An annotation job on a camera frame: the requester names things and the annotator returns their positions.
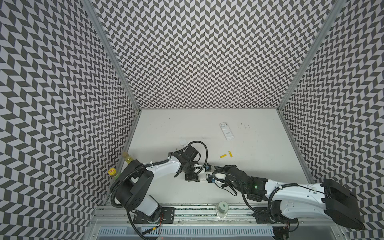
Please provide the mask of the white remote green buttons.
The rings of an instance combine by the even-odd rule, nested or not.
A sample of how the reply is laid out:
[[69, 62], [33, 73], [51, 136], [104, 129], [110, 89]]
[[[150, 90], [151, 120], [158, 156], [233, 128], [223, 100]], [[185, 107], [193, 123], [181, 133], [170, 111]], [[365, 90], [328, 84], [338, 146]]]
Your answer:
[[227, 141], [233, 140], [235, 138], [228, 123], [220, 123], [220, 128]]

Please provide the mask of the white TCL remote control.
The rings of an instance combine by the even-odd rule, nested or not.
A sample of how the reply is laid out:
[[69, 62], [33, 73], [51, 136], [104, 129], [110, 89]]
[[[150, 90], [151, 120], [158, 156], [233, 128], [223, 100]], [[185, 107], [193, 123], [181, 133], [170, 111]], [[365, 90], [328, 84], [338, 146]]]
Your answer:
[[199, 181], [200, 182], [207, 182], [208, 181], [208, 178], [209, 178], [209, 175], [208, 173], [203, 173], [203, 174], [199, 174], [198, 177], [199, 177]]

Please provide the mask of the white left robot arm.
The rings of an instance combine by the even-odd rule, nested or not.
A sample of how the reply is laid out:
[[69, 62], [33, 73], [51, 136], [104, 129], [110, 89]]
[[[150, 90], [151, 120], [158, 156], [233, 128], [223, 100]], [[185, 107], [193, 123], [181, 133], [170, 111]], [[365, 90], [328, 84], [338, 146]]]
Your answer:
[[152, 216], [160, 210], [160, 204], [148, 195], [152, 182], [168, 175], [175, 178], [181, 173], [185, 174], [185, 181], [199, 182], [199, 175], [206, 169], [208, 159], [203, 164], [196, 156], [200, 152], [192, 145], [201, 144], [208, 156], [208, 148], [201, 141], [192, 141], [175, 152], [170, 152], [165, 160], [159, 162], [141, 163], [133, 160], [117, 177], [111, 187], [111, 205], [115, 208], [124, 208], [127, 212], [138, 210], [146, 216]]

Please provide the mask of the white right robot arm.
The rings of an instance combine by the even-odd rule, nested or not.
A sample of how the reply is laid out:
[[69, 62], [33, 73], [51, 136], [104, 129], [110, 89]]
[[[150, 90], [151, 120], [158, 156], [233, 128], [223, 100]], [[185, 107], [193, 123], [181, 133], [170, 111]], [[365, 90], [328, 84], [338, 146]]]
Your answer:
[[251, 177], [235, 165], [215, 167], [212, 178], [241, 195], [258, 223], [327, 219], [353, 230], [365, 230], [356, 194], [332, 179], [320, 184], [281, 183]]

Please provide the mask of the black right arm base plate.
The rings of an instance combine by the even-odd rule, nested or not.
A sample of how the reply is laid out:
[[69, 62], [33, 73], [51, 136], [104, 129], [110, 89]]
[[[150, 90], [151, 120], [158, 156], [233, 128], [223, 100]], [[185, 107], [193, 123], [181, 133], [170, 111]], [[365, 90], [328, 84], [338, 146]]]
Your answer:
[[298, 219], [285, 217], [280, 209], [272, 209], [269, 213], [253, 213], [252, 216], [258, 224], [297, 224]]

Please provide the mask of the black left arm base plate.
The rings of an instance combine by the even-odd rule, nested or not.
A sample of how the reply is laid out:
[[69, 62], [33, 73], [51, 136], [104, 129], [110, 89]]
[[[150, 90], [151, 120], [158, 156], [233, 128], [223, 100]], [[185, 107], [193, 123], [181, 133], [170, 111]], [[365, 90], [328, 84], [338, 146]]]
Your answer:
[[160, 207], [151, 216], [136, 210], [133, 222], [135, 224], [173, 224], [175, 217], [175, 208]]

